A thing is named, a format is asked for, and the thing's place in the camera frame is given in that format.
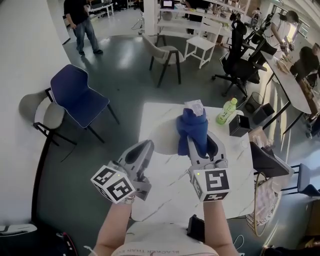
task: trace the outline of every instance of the green floor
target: green floor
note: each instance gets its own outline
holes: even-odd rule
[[[95,56],[89,42],[85,41],[85,56],[80,57],[75,43],[64,46],[72,64],[89,73],[89,86],[110,99],[117,114],[117,125],[106,109],[92,123],[92,127],[106,141],[100,143],[89,131],[81,129],[70,117],[66,116],[59,132],[78,142],[77,146],[56,138],[60,147],[53,144],[45,161],[38,196],[37,216],[39,220],[67,232],[73,239],[80,256],[88,255],[84,245],[93,247],[100,226],[108,212],[110,202],[100,196],[90,182],[92,175],[110,160],[138,141],[142,109],[145,102],[183,104],[186,101],[201,99],[204,106],[222,107],[232,96],[239,100],[243,97],[235,87],[230,96],[221,97],[228,82],[221,79],[211,81],[213,74],[224,74],[219,58],[225,49],[216,47],[210,63],[199,67],[199,60],[189,57],[181,64],[182,84],[178,84],[177,69],[170,66],[164,76],[161,88],[156,88],[161,65],[155,63],[149,71],[151,57],[146,52],[142,38],[135,36],[113,36],[99,40],[103,55]],[[167,38],[168,45],[185,50],[185,39]],[[264,84],[250,84],[248,93],[260,92]],[[270,103],[277,98],[277,110],[284,98],[281,88],[272,83],[269,86]],[[298,113],[292,107],[285,112],[287,126]],[[304,135],[304,126],[299,121],[284,138],[280,121],[271,127],[274,132],[274,152],[289,164],[304,162],[313,168],[318,167],[316,152],[319,142],[309,141]],[[275,246],[294,248],[303,236],[310,207],[310,200],[304,195],[288,195],[281,200],[278,211],[267,230],[260,238],[256,237],[246,224],[246,220],[231,219],[229,226],[233,239],[238,235],[245,238],[239,252],[246,256],[259,255],[261,246],[268,241]]]

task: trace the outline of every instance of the marble tabletop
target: marble tabletop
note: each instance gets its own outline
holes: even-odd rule
[[[187,173],[188,156],[179,156],[179,134],[176,118],[182,115],[183,104],[147,102],[143,106],[139,141],[150,139],[154,152],[144,175],[152,188],[146,201],[137,198],[132,205],[135,221],[188,225],[196,214],[203,219],[203,206]],[[205,107],[208,130],[223,143],[231,170],[231,192],[223,200],[227,219],[251,214],[254,210],[254,169],[249,136],[229,136],[229,125],[218,125],[216,116],[222,109]]]
[[[261,52],[266,62],[269,64],[276,78],[280,82],[285,94],[287,95],[291,105],[301,112],[311,114],[309,104],[306,96],[304,95],[300,85],[291,73],[282,72],[277,66],[278,58],[262,51]]]

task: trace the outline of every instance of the black container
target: black container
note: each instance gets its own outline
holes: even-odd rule
[[[244,107],[249,113],[252,114],[262,105],[263,99],[264,98],[262,98],[259,93],[254,91],[245,103]]]
[[[242,137],[250,131],[249,118],[244,115],[237,114],[229,123],[230,136]]]
[[[258,125],[264,120],[266,120],[269,116],[271,116],[274,113],[274,109],[272,106],[267,103],[260,108],[258,108],[255,113],[253,114],[252,121]]]

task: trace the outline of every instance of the bottle cap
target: bottle cap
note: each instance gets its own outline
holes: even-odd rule
[[[236,98],[232,98],[231,103],[232,103],[233,105],[236,105],[237,102],[238,102],[238,100],[237,100]]]

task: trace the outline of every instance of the white chair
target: white chair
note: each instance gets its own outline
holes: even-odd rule
[[[173,64],[176,64],[176,68],[178,72],[178,81],[180,85],[181,84],[180,63],[185,61],[182,53],[178,51],[177,48],[167,45],[166,38],[164,35],[158,35],[155,44],[153,44],[153,42],[151,41],[150,36],[144,33],[142,34],[142,38],[147,51],[152,55],[149,70],[152,69],[154,60],[156,60],[157,62],[163,65],[163,70],[162,70],[157,87],[159,88],[161,85],[167,66],[173,65]],[[164,46],[158,47],[159,38],[163,39]]]
[[[201,69],[201,67],[205,63],[207,63],[211,60],[212,53],[214,52],[215,45],[216,45],[217,38],[220,33],[221,27],[222,27],[221,23],[218,23],[218,22],[215,22],[211,19],[203,17],[202,23],[201,23],[201,30],[202,31],[197,36],[190,38],[186,41],[184,59],[186,59],[188,56],[193,56],[193,57],[199,59],[200,60],[199,69]],[[203,33],[204,33],[203,31],[207,31],[207,39],[203,38]],[[194,51],[192,51],[190,53],[188,53],[189,44],[195,46]],[[196,55],[198,48],[203,50],[202,57],[199,57]],[[205,60],[206,52],[210,49],[211,49],[210,57]]]

